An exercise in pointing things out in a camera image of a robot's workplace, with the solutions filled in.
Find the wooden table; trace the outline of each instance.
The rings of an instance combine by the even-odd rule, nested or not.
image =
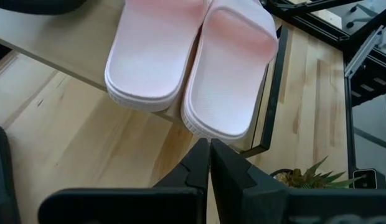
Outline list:
[[[106,91],[103,72],[123,4],[124,0],[88,1],[75,12],[62,16],[28,15],[0,9],[0,43]],[[315,14],[335,26],[341,26],[341,18],[329,11],[323,10]],[[275,22],[277,27],[280,26],[281,21],[275,19]],[[297,28],[289,26],[289,30],[291,34],[289,49],[286,53],[285,74],[281,84],[271,151],[277,150],[274,147],[293,147],[297,150],[301,147],[310,149],[316,147],[324,151],[326,149],[323,148],[328,144],[322,143],[321,147],[317,147],[313,143],[320,141],[314,139],[321,139],[324,133],[327,134],[324,135],[325,138],[331,138],[330,134],[332,137],[338,135],[338,138],[342,138],[337,148],[339,151],[346,151],[343,79],[331,75],[337,73],[339,75],[339,72],[342,72],[342,53]],[[193,59],[194,54],[190,57],[190,65]],[[259,119],[253,120],[248,137],[235,144],[237,149],[247,150],[254,133],[256,133],[255,142],[261,138],[272,72],[273,69],[269,69],[264,79],[260,92],[263,97],[258,97],[255,114],[259,113]],[[324,80],[329,79],[329,82],[320,85],[318,83],[320,77]],[[183,89],[170,108],[156,114],[172,122],[180,122],[182,92]],[[331,108],[332,111],[320,111],[323,107]],[[328,117],[328,123],[324,123],[327,126],[322,125],[323,121],[315,119],[318,116]],[[292,135],[284,133],[291,128],[293,128]]]

